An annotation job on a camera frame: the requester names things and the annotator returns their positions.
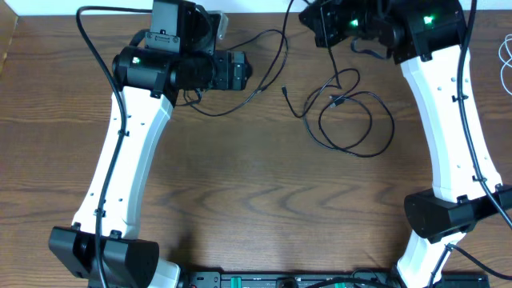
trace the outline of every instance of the black cable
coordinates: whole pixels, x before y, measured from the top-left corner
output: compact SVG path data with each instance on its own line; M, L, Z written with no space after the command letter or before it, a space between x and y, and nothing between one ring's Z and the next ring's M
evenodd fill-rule
M464 35L464 41L461 47L461 55L458 60L458 70L457 70L457 96L458 96L458 109L460 111L461 120L462 120L462 128L464 129L464 135L466 136L466 142L468 149L470 151L471 160L474 166L474 172L476 173L476 180L480 182L480 186L483 188L487 197L493 204L494 208L500 213L500 215L505 220L506 224L509 228L512 229L512 220L509 215L504 211L504 209L499 205L499 203L494 199L492 192L486 184L486 179L482 175L482 171L480 170L480 165L478 164L477 153L474 148L473 139L471 138L470 127L467 122L466 116L466 108L464 107L464 93L462 91L462 78L464 76L464 63L466 61L466 54L471 41L471 34L473 32L474 20L477 12L477 0L473 0L471 2L471 11L470 18L468 20L466 34Z
M368 285L372 287L377 288L393 288L392 286L385 285L379 282L373 282L370 280L360 279L360 278L344 278L344 277L335 277L330 280L325 280L322 282L318 282L313 285L309 285L306 288L322 288L333 284L339 284L339 283L354 283L354 284L362 284L362 285Z
M453 244L448 244L448 245L446 245L446 247L449 249L457 250L460 254L464 255L464 257L468 258L470 261L472 261L478 267L482 268L482 270L484 270L485 272L487 272L497 278L507 280L507 281L512 281L512 276L504 275L504 274L501 274L499 272L492 270L491 268L489 268L488 266L486 266L485 264L483 264L482 262L477 260L475 257L471 256L471 254L465 252L463 248L453 245Z
M324 131L324 129L322 127L322 116L326 112L327 108L329 108L329 107L336 107L337 105L336 106L332 106L332 105L333 104L338 104L338 105L342 104L345 100L352 99L352 97L358 96L358 95L361 95L361 94L368 94L368 95L372 96L373 98L375 98L381 104L382 108L384 108L384 110L387 112L387 114L390 116L390 119L391 119L391 135L390 135L389 140L387 141L387 143L384 145L384 147L379 152L373 153L373 154L360 154L360 153L355 153L355 152L352 152L352 151L349 150L349 149L354 148L357 145L359 145L362 142L362 140L364 140L364 138L368 135L369 132L367 132L367 134L365 134L363 136L363 138L361 140L359 140L359 142L356 142L355 144L353 144L351 146L340 147L340 146L337 146L336 144L334 144L330 140L329 136L327 136L327 133ZM376 94L374 94L372 92L369 92L369 91L360 91L360 92L357 92L357 93L353 93L353 94L351 94L349 96L340 96L340 97L336 98L335 100L333 100L331 103L327 104L322 109L322 111L320 112L320 115L318 116L318 128L320 129L320 132L322 132L322 135L328 141L328 143L331 144L332 147L335 148L336 150L339 150L341 152L347 153L348 155L352 155L352 156L355 156L355 157L372 158L372 157L376 157L376 156L379 156L380 154L384 153L384 151L386 151L387 148L391 145L391 142L393 141L393 136L394 136L394 119L393 119L393 115L391 114L391 111L389 111L389 109L386 107L386 105L380 99L379 96L377 96Z
M441 254L441 257L439 258L438 262L435 264L434 271L430 274L430 280L429 280L429 288L432 288L434 286L434 279L435 275L438 273L439 269L441 269L442 263L445 261L446 256L448 255L448 252L450 252L450 249L448 246L445 246L444 251Z
M240 46L244 46L245 44L251 43L252 41L255 41L256 39L258 39L262 35L264 35L266 33L269 33L269 32L275 32L275 33L279 33L281 35L281 42L279 44L278 52L276 53L274 60L270 64L268 71L265 73L265 75L263 76L262 80L260 81L258 87L253 91L253 93L251 93L249 95L249 97L247 97L247 99L244 102L238 104L236 107L234 107L234 108L232 108L232 109L230 109L230 110L228 110L226 112L222 112L222 113L218 113L218 114L212 114L212 113L200 110L199 108L197 108L195 106L195 104L190 105L190 107L192 107L197 112L199 112L200 114L203 114L205 116L220 117L220 116L228 115L228 114L233 113L236 110L242 108L245 104L247 104L250 100L252 100L252 98L254 98L254 96L256 96L257 94L260 94L263 91L265 91L270 85L272 85L275 82L275 80L278 78L278 76L281 74L282 70L284 69L285 64L286 64L286 59L288 58L289 47L288 47L288 38L286 37L286 24L288 23L288 16L290 15L290 8L291 8L293 3L294 3L294 0L290 0L290 4L288 5L288 8L286 9L284 22L282 24L282 30L277 30L277 29L265 30L265 31L261 32L260 34L256 35L255 37L253 37L252 39L250 39L248 41L245 41L244 43L237 44L236 46L233 46L233 47L228 49L228 50L234 50L236 48L239 48ZM285 52L284 52L284 57L283 57L283 60L282 60L281 67L279 68L279 70L276 73L276 75L274 76L274 78L272 78L272 80L270 80L267 84L264 84L266 79L269 77L270 72L274 68L274 65L275 65L276 61L279 59L279 56L281 55L281 51L282 51L283 45L285 46L286 49L285 49Z
M77 10L76 13L76 21L77 21L77 27L78 30L80 30L80 34L82 35L84 41L86 42L87 46L90 49L90 52L92 52L93 56L98 61L99 66L102 68L103 73L106 76L106 79L108 80L110 87L112 88L112 91L114 92L116 101L119 106L119 113L121 118L121 129L119 130L119 137L118 141L116 143L114 153L112 154L112 160L109 164L109 169L106 172L105 181L103 183L102 192L99 196L98 201L98 208L96 210L96 229L95 229L95 235L94 235L94 249L96 253L96 261L98 264L98 271L100 280L103 284L103 287L107 288L108 283L105 276L105 269L103 268L103 260L102 260L102 251L101 251L101 236L102 236L102 219L103 219L103 205L105 204L105 196L106 191L108 190L110 179L112 177L112 173L114 172L115 163L118 160L119 151L121 150L122 140L124 139L126 135L126 111L124 104L122 102L121 93L119 92L118 85L116 81L114 80L114 77L110 74L108 68L106 67L102 57L100 56L99 52L94 48L94 45L92 41L89 39L89 36L87 36L86 31L83 29L82 20L80 16L84 11L88 10L103 10L103 11L121 11L121 12L134 12L134 13L151 13L151 10L145 10L145 9L131 9L131 8L117 8L117 7L104 7L104 6L84 6Z
M336 67L336 61L334 60L333 51L330 48L328 40L327 40L326 23L325 23L325 20L323 17L323 6L320 6L320 17L322 18L323 37L324 37L324 41L326 42L327 52L329 53L330 60L333 63L334 75L336 76L336 84L338 84L338 88L341 89L342 85L339 82L338 68Z
M357 273L363 273L363 272L369 272L369 273L372 273L372 274L375 276L375 278L377 279L377 281L378 281L379 283L382 283L381 279L377 276L377 274L376 274L375 272L373 272L372 270L370 270L370 269L357 269L357 270L355 270L354 272L352 272L351 277L352 277L352 278L355 278L355 275L356 275ZM361 288L359 285L357 285L357 284L355 284L355 283L354 283L354 287L355 287L355 288Z
M480 267L482 270L484 270L488 274L491 274L491 275L495 276L496 278L500 278L500 279L507 280L507 281L512 281L512 276L504 275L499 272L496 272L495 270L492 270L491 268L489 268L488 266L486 266L485 264L483 264L482 262L477 260L475 257L473 257L471 254L467 253L463 248L456 246L454 244L446 244L441 257L438 260L438 262L434 268L434 271L432 272L432 275L430 276L429 285L428 285L429 288L434 287L435 275L439 272L441 264L445 261L446 256L452 250L458 251L460 254L462 254L464 257L468 258L470 261L472 261L472 263L474 263L476 266Z
M285 86L283 86L283 88L282 88L282 93L283 93L283 95L285 97L286 103L288 104L288 107L290 108L292 114L296 118L302 118L303 119L304 126L306 127L308 135L311 136L311 138L317 144L319 144L321 147L329 149L329 150L341 151L343 153L346 153L346 154L349 154L349 155L352 155L352 156L355 156L355 157L360 157L360 158L371 158L371 157L379 156L380 154L384 153L384 151L387 150L387 148L390 146L390 144L391 144L391 142L393 140L394 130L395 130L393 115L389 111L389 109L387 108L386 104L384 104L384 102L376 94L371 93L369 91L360 91L360 92L352 93L352 91L354 91L354 89L357 87L357 85L361 81L361 75L360 75L359 71L357 69L355 69L355 68L347 68L347 69L339 71L338 75L343 74L345 72L349 72L349 71L353 71L353 72L356 73L356 75L357 75L356 82L344 94L341 94L341 95L338 95L338 96L332 96L333 99L331 99L331 101L322 109L320 115L318 116L318 128L322 132L322 135L324 136L324 138L328 141L328 144L320 141L313 134L313 132L311 131L310 125L309 125L309 123L307 121L306 116L309 113L309 111L310 111L311 107L313 106L313 104L315 103L315 101L318 99L320 94L322 94L322 92L324 91L325 88L338 88L336 85L330 85L330 83L334 80L335 76L332 76L331 78L329 78L324 83L323 86L321 86L321 87L317 88L316 90L314 90L307 97L306 101L304 102L304 107L303 107L303 110L302 110L302 114L298 114L294 110L294 108L292 107L292 105L290 103L290 99L288 97L288 91L287 91L287 88ZM362 104L362 102L360 102L358 100L355 100L355 99L352 99L352 97L355 97L355 96L358 96L358 95L362 95L362 94L368 94L368 95L372 96L373 98L375 98L379 102L379 104L384 108L384 110L388 113L388 115L390 116L390 120L391 120L391 134L390 134L390 138L389 138L388 142L386 143L386 145L384 146L383 149L381 149L379 152L373 153L373 154L358 154L358 153L355 153L355 152L352 152L352 151L349 150L349 149L352 149L352 148L356 147L361 142L363 142L366 139L366 137L368 136L368 134L370 133L371 128L372 128L373 118L372 118L371 112L368 110L368 108L366 106L364 106ZM340 146L335 145L330 140L330 138L327 136L327 133L322 128L322 116L325 113L325 111L327 110L327 108L329 108L329 107L333 107L334 108L334 107L344 103L344 101L352 101L352 102L356 102L357 104L359 104L368 113L369 118L370 118L370 124L369 124L368 130L364 133L364 135L355 144L352 144L352 145L346 146L346 147L340 147Z

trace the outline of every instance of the cable clip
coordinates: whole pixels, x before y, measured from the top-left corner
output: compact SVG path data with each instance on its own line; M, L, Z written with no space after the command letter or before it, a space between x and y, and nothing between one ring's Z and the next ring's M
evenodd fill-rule
M482 179L478 179L473 175L473 182L487 182L487 178L482 177Z
M467 100L468 98L469 98L469 96L466 96L466 95L462 96L462 100ZM453 102L458 102L460 100L460 97L452 96L451 99L453 100Z
M125 136L127 136L127 137L129 137L129 136L130 136L130 132L129 132L129 131L125 132L125 131L123 131L123 130L119 130L119 131L118 131L118 135L121 135L121 134L124 134L124 135L125 135Z
M336 106L345 102L345 97L331 95L330 99L333 100L333 102L329 105L330 108L335 108Z

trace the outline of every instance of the wood grain surface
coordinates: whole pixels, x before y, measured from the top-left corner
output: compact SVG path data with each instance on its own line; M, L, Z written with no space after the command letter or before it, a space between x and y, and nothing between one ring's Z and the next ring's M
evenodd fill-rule
M269 28L282 14L231 14L226 48ZM106 62L148 15L86 16L85 26ZM479 12L472 79L494 164L512 183L512 102L499 81L499 45L512 32L512 12ZM334 48L338 67L358 68L358 90L381 96L396 120L382 156L354 158L313 143L281 93L299 107L333 73L327 52L290 16L290 55L275 85L221 118L179 107L164 130L146 186L140 238L184 266L232 271L345 271L389 268L405 250L410 228L406 195L429 188L430 157L418 109L398 66ZM254 76L243 92L209 92L201 107L222 112L256 87L278 48L268 35L243 47ZM361 46L376 47L372 43ZM349 86L353 75L344 75ZM53 226L69 226L96 167L110 112L110 87L79 35L73 17L19 20L0 78L0 286L84 287L47 248ZM314 132L318 109L310 116ZM375 129L357 151L379 149L390 122L378 104ZM362 135L366 114L347 103L325 126L348 145ZM460 243L475 257L512 274L511 233L499 216L478 224ZM447 271L478 271L459 254ZM492 278L492 285L511 286Z

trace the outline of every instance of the green led light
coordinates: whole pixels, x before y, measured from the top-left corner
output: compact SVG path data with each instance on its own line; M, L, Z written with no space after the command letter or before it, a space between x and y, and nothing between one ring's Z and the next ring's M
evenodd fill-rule
M352 27L357 27L357 26L359 26L359 21L357 19L352 20L352 21L350 21L350 25Z
M423 17L423 21L427 25L432 24L432 22L434 21L434 16L425 16Z

